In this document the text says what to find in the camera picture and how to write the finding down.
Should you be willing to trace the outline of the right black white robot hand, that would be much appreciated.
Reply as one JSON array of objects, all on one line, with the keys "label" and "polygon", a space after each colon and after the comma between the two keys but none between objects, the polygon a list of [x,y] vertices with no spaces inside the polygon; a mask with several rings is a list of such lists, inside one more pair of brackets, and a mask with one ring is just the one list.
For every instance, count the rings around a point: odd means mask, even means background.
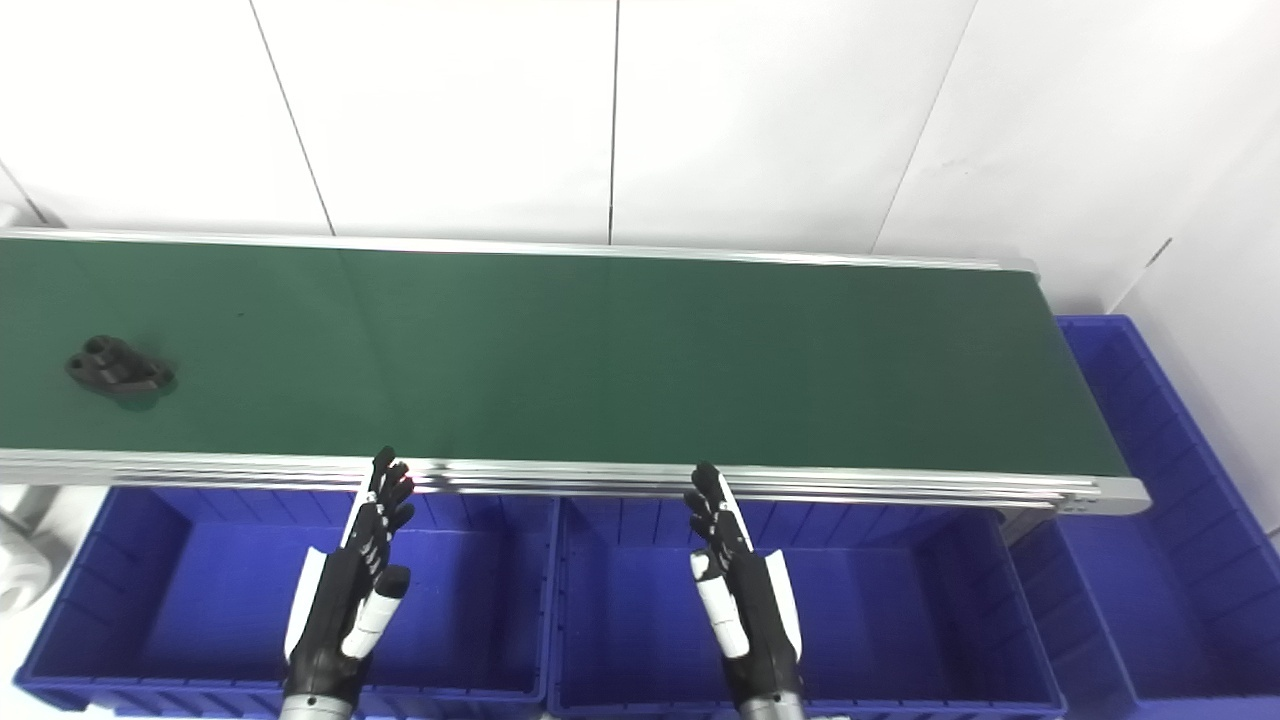
[{"label": "right black white robot hand", "polygon": [[690,553],[698,596],[741,719],[803,719],[797,603],[782,551],[759,553],[723,473],[699,462],[684,495],[703,546]]}]

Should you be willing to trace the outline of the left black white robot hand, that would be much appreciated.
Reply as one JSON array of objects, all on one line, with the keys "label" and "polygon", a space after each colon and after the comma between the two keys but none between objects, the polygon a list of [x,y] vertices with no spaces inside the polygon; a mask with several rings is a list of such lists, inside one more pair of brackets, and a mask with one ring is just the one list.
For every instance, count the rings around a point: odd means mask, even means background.
[{"label": "left black white robot hand", "polygon": [[285,630],[283,719],[355,716],[372,651],[410,589],[390,544],[415,514],[413,491],[407,465],[381,448],[339,544],[306,553]]}]

